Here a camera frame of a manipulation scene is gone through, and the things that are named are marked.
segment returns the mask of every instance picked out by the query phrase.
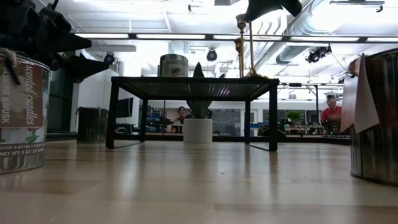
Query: fluorescent light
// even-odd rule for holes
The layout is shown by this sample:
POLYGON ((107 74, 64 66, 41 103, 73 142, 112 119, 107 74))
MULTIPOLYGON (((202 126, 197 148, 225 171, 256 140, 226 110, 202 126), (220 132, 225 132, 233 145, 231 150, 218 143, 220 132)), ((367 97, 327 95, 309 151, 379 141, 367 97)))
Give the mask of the fluorescent light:
POLYGON ((264 36, 264 35, 253 35, 253 40, 270 40, 270 41, 278 41, 282 40, 281 36, 264 36))
POLYGON ((316 47, 327 47, 329 46, 328 44, 321 44, 321 43, 311 43, 311 42, 289 42, 286 43, 288 46, 316 46, 316 47))
POLYGON ((398 37, 369 37, 367 42, 398 42, 398 37))
MULTIPOLYGON (((239 34, 236 35, 214 35, 213 38, 215 40, 234 40, 238 39, 241 36, 239 34)), ((245 34, 243 35, 243 39, 249 40, 250 36, 245 34)), ((253 40, 269 40, 269 41, 278 41, 282 40, 281 36, 267 36, 267 35, 253 35, 253 40)))
POLYGON ((129 34, 75 34, 88 39, 128 39, 129 34))
POLYGON ((292 41, 324 41, 324 42, 356 42, 359 40, 359 37, 330 37, 330 36, 318 36, 318 37, 291 37, 292 41))
POLYGON ((238 39, 241 36, 236 34, 236 35, 214 35, 213 38, 215 40, 234 40, 234 39, 238 39))
POLYGON ((137 34, 138 39, 204 39, 198 34, 137 34))
POLYGON ((73 0, 74 2, 92 2, 92 3, 131 3, 130 0, 73 0))

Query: woman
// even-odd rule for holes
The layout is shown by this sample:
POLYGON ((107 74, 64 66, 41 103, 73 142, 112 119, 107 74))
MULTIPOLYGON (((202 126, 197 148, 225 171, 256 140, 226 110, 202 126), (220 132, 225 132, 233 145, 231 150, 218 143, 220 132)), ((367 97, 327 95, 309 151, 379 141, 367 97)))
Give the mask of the woman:
POLYGON ((333 95, 327 96, 328 108, 322 111, 321 122, 327 129, 326 133, 340 132, 341 107, 336 105, 336 98, 333 95))
POLYGON ((174 122, 179 121, 180 124, 184 124, 184 119, 192 118, 190 115, 187 115, 187 109, 185 109, 183 106, 178 108, 177 113, 180 116, 174 122))

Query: wooden floor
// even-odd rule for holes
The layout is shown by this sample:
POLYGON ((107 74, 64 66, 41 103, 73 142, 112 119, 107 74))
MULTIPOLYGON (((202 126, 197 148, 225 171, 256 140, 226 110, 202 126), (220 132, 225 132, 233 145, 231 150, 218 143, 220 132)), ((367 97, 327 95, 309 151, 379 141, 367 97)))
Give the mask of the wooden floor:
POLYGON ((398 189, 351 177, 347 146, 65 141, 46 156, 0 176, 1 224, 398 222, 398 189))

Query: table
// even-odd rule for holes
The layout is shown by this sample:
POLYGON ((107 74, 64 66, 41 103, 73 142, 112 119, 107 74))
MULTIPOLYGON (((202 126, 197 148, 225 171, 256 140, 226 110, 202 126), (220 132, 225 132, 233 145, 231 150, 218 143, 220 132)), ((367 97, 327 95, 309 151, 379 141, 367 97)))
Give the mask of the table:
POLYGON ((146 114, 142 110, 141 131, 137 136, 120 138, 114 133, 116 123, 116 103, 119 89, 142 99, 142 108, 148 107, 148 100, 203 100, 203 101, 243 101, 245 102, 244 136, 236 136, 250 145, 250 102, 269 91, 269 148, 277 150, 277 87, 279 79, 253 78, 174 78, 174 77, 112 77, 109 102, 106 147, 114 148, 115 139, 131 139, 144 142, 146 139, 146 114))

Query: mesh tabletop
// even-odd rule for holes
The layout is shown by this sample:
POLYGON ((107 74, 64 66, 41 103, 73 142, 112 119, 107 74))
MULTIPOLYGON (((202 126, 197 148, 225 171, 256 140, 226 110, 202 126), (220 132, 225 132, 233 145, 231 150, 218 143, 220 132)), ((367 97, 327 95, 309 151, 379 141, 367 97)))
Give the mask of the mesh tabletop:
POLYGON ((112 77, 112 82, 147 100, 252 101, 277 86, 268 78, 112 77))

